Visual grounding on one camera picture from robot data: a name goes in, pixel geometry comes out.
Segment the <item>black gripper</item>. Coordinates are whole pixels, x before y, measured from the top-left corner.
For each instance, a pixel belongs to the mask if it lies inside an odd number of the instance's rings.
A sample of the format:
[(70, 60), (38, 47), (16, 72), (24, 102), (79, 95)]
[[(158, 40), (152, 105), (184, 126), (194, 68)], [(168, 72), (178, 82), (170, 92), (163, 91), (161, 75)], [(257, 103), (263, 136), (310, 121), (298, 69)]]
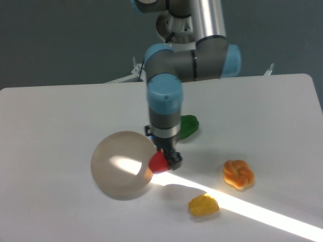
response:
[(160, 129), (153, 125), (144, 127), (145, 135), (152, 137), (157, 148), (163, 149), (168, 170), (176, 170), (182, 165), (182, 156), (175, 150), (175, 146), (180, 138), (180, 126), (176, 125), (169, 129)]

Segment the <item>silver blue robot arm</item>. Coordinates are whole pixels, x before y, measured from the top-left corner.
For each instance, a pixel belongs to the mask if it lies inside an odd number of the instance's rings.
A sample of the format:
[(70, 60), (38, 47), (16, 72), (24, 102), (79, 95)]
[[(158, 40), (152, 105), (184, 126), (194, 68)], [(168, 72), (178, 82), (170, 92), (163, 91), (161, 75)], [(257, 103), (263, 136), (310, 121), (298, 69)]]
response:
[(166, 14), (164, 43), (152, 45), (144, 56), (149, 125), (157, 153), (149, 161), (154, 173), (182, 164), (176, 151), (180, 139), (184, 82), (234, 77), (241, 70), (238, 46), (226, 38), (220, 1), (132, 1), (141, 13)]

